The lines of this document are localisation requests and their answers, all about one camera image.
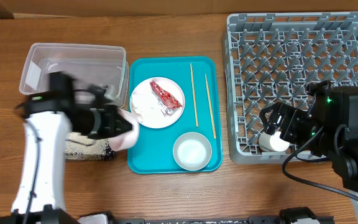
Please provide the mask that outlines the small pink bowl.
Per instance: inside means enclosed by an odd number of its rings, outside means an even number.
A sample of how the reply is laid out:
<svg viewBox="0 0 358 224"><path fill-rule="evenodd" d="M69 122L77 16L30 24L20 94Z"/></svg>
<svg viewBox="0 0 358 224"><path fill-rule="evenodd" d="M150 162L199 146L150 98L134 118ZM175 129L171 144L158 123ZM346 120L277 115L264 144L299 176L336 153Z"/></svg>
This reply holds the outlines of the small pink bowl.
<svg viewBox="0 0 358 224"><path fill-rule="evenodd" d="M115 152L127 150L133 147L139 138L140 131L139 122L135 115L120 108L118 109L118 113L126 121L131 123L132 129L124 134L108 139L109 147Z"/></svg>

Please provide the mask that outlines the white cup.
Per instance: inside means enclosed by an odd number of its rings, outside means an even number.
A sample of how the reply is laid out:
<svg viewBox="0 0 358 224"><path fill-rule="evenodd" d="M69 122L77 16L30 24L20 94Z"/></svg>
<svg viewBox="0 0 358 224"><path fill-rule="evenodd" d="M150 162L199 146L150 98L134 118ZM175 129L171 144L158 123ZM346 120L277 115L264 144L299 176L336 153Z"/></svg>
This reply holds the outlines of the white cup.
<svg viewBox="0 0 358 224"><path fill-rule="evenodd" d="M281 132L277 131L273 135L262 132L259 137L259 147L267 152L284 152L290 147L290 143L280 138Z"/></svg>

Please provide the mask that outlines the rice food waste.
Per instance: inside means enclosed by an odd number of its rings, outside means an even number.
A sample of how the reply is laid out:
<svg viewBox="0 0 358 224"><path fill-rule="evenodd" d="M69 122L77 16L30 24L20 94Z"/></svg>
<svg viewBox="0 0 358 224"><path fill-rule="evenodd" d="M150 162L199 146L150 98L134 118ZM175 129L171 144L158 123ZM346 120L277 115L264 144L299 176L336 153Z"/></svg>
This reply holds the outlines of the rice food waste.
<svg viewBox="0 0 358 224"><path fill-rule="evenodd" d="M66 140L65 159L78 161L108 161L115 152L107 139L93 140L80 133L70 133Z"/></svg>

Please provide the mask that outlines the large pink plate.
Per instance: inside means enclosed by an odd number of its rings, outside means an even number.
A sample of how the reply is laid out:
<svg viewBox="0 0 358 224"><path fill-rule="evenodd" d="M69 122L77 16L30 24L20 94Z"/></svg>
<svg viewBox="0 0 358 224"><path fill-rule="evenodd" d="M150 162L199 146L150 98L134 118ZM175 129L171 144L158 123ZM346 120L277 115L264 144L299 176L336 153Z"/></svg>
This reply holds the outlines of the large pink plate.
<svg viewBox="0 0 358 224"><path fill-rule="evenodd" d="M182 115L185 95L171 79L153 77L140 82L134 88L129 108L143 126L165 128Z"/></svg>

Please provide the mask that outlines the red snack wrapper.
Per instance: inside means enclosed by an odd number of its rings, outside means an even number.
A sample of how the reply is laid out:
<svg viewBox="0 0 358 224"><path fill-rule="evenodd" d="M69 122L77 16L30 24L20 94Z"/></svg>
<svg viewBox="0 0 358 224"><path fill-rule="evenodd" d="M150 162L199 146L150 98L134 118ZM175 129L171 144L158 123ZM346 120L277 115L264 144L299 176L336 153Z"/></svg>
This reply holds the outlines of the red snack wrapper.
<svg viewBox="0 0 358 224"><path fill-rule="evenodd" d="M164 116L170 116L183 105L168 91L164 90L154 80L150 82L152 93L157 98Z"/></svg>

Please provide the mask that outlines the grey bowl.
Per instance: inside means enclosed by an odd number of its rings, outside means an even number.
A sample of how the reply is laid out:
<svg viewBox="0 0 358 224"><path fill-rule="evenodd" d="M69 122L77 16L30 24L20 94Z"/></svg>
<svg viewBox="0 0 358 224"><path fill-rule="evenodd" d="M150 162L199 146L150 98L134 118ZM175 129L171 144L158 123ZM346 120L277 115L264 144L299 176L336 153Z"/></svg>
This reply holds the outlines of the grey bowl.
<svg viewBox="0 0 358 224"><path fill-rule="evenodd" d="M182 134L173 145L175 162L187 171L205 168L211 160L212 153L208 139L196 132Z"/></svg>

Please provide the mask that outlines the wooden chopstick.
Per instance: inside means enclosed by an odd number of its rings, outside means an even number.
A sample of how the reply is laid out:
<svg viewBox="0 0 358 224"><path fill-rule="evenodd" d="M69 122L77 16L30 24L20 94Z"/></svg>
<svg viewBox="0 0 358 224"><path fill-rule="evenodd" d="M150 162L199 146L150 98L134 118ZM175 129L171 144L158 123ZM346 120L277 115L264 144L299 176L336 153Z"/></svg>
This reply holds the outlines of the wooden chopstick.
<svg viewBox="0 0 358 224"><path fill-rule="evenodd" d="M195 113L195 123L196 127L199 126L198 122L198 112L197 112L197 105L196 105L196 95L195 95L195 83L194 83L194 74L193 74L193 66L190 63L190 72L191 72L191 87L192 87L192 95L193 95L193 106L194 106L194 113Z"/></svg>
<svg viewBox="0 0 358 224"><path fill-rule="evenodd" d="M207 74L204 74L204 79L205 79L205 85L206 85L206 94L208 97L208 106L209 106L209 114L210 114L210 119L211 119L211 127L212 127L212 132L213 132L213 138L216 139L216 128L215 128L215 123L214 123L214 116L213 116L213 109L212 109L212 103L211 103L211 95L210 95L210 90L209 90L209 83L208 83L208 77Z"/></svg>

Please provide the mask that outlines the white napkin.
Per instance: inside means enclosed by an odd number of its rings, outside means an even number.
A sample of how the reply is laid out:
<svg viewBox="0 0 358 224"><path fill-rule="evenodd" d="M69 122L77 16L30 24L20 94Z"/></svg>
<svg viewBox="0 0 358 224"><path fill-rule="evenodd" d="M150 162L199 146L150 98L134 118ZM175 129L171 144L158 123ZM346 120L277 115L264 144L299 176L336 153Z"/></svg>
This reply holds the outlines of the white napkin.
<svg viewBox="0 0 358 224"><path fill-rule="evenodd" d="M135 94L131 96L134 113L139 121L157 119L161 117L161 110L153 94Z"/></svg>

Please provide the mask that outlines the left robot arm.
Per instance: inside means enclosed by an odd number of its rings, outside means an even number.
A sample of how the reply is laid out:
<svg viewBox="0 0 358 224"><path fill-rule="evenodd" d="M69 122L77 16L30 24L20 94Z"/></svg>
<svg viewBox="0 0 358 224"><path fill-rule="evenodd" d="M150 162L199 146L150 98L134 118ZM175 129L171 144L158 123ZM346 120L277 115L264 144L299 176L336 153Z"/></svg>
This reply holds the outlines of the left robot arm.
<svg viewBox="0 0 358 224"><path fill-rule="evenodd" d="M28 95L23 109L25 156L22 177L11 214L0 224L77 223L65 208L63 193L65 148L70 133L89 139L108 139L117 150L131 148L139 137L136 117L113 105L97 86L90 105L75 99L74 78L63 72L48 75L49 89Z"/></svg>

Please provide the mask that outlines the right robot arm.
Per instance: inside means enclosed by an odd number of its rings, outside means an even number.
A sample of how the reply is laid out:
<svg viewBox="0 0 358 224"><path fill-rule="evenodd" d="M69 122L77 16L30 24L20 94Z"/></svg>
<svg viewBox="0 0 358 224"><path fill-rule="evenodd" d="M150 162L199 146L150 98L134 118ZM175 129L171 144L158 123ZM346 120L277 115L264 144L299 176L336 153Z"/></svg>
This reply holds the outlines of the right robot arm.
<svg viewBox="0 0 358 224"><path fill-rule="evenodd" d="M260 111L263 131L295 144L298 149L282 164L288 178L302 184L343 195L352 201L358 221L358 86L335 86L329 81L310 83L306 93L313 101L307 111L278 102ZM289 161L309 150L315 162L330 161L342 178L343 189L291 175Z"/></svg>

